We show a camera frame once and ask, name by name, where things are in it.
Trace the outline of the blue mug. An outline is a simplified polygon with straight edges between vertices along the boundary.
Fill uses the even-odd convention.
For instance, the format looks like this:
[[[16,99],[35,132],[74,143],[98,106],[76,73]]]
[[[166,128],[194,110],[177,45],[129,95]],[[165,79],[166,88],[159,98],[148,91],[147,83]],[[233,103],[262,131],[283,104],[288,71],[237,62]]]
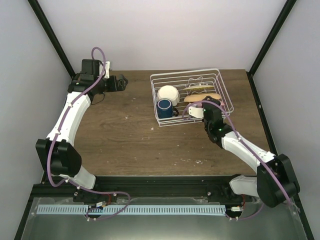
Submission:
[[[179,115],[179,111],[173,106],[173,103],[166,98],[160,99],[157,102],[156,110],[159,119],[167,119]]]

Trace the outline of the white scalloped bowl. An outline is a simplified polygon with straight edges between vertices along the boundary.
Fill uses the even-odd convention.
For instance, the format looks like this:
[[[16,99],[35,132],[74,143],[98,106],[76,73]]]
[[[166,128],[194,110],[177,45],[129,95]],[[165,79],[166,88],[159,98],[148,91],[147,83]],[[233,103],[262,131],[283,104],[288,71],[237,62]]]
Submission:
[[[162,86],[156,95],[156,101],[160,101],[162,99],[170,100],[172,105],[175,107],[180,102],[180,93],[178,89],[172,85]]]

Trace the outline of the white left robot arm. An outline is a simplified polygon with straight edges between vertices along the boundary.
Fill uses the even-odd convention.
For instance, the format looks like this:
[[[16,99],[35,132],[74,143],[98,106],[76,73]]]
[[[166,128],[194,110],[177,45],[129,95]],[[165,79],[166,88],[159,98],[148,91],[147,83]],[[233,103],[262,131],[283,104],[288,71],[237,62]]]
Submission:
[[[83,167],[82,157],[74,148],[76,133],[94,96],[124,91],[128,80],[122,74],[104,77],[89,92],[82,94],[93,83],[93,80],[81,80],[79,73],[75,76],[68,86],[58,121],[46,138],[37,140],[35,148],[52,186],[71,182],[85,189],[84,195],[89,201],[97,202],[102,196],[102,189],[95,185],[96,176]]]

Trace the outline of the orange woven pattern plate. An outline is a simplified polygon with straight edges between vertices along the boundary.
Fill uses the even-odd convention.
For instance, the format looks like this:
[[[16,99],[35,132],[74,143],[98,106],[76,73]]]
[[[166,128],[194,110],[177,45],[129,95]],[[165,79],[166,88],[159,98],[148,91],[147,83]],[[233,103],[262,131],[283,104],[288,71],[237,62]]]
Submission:
[[[186,103],[193,103],[205,100],[207,97],[220,100],[222,97],[218,93],[197,93],[197,94],[191,94],[184,98],[184,102]]]

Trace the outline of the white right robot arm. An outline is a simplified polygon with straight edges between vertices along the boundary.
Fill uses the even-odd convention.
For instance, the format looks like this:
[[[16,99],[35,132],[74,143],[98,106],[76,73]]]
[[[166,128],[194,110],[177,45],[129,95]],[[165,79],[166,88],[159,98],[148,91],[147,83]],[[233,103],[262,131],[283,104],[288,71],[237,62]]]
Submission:
[[[240,175],[233,178],[222,188],[225,200],[232,202],[240,195],[248,195],[260,198],[266,206],[274,208],[300,192],[288,156],[275,155],[246,140],[232,122],[224,122],[224,110],[218,100],[207,96],[201,105],[204,130],[210,141],[237,156],[256,173],[255,177]]]

